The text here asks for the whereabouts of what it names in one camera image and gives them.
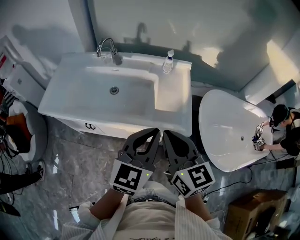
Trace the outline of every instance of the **sink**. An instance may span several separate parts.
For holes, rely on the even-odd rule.
[[[58,119],[137,130],[155,127],[190,136],[191,63],[174,60],[172,72],[165,74],[162,57],[119,54],[119,66],[109,55],[63,55],[38,111]]]

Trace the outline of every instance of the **faucet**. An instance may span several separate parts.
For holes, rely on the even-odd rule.
[[[96,50],[96,52],[97,52],[97,57],[98,58],[100,58],[101,57],[101,49],[102,49],[102,46],[103,46],[103,43],[105,42],[105,41],[109,41],[110,42],[110,44],[111,44],[111,47],[110,47],[110,52],[111,52],[111,55],[112,55],[112,61],[113,61],[113,63],[115,64],[115,65],[121,65],[122,64],[122,59],[121,59],[121,57],[119,56],[119,54],[118,54],[118,51],[117,51],[117,49],[114,47],[114,42],[113,42],[113,40],[110,38],[110,37],[108,37],[108,38],[106,38],[106,39],[104,39],[104,40],[101,40],[100,42],[99,42],[99,44],[98,44],[98,46],[97,46],[97,50]]]

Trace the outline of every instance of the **drain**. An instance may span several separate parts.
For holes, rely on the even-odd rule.
[[[112,87],[112,88],[110,88],[109,92],[113,95],[116,95],[119,92],[119,88],[118,87]]]

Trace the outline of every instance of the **marble floor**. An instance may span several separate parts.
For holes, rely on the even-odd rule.
[[[45,181],[25,188],[22,195],[15,195],[14,207],[21,217],[0,213],[0,229],[9,239],[58,239],[62,225],[73,221],[69,207],[78,206],[85,201],[97,201],[105,193],[105,189],[109,187],[113,161],[125,141],[101,135],[80,134],[54,118],[48,118],[47,121],[48,146],[43,157],[46,163]],[[23,160],[16,157],[14,162],[18,172],[24,172]],[[158,149],[155,166],[153,180],[174,192],[163,175],[168,162],[163,157],[162,148]],[[251,177],[248,168],[234,172],[212,168],[216,183],[208,192],[237,181],[247,182]],[[211,212],[223,210],[226,214],[228,203],[254,189],[287,190],[293,183],[293,169],[276,170],[274,163],[255,165],[251,169],[253,179],[249,184],[235,184],[209,195],[207,206]],[[213,215],[223,221],[221,211]]]

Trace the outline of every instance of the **white bathtub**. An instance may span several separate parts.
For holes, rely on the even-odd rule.
[[[211,162],[224,172],[247,166],[269,154],[254,150],[252,137],[256,126],[267,120],[258,107],[221,90],[206,93],[199,109],[199,130]],[[265,127],[263,137],[272,144],[273,136]]]

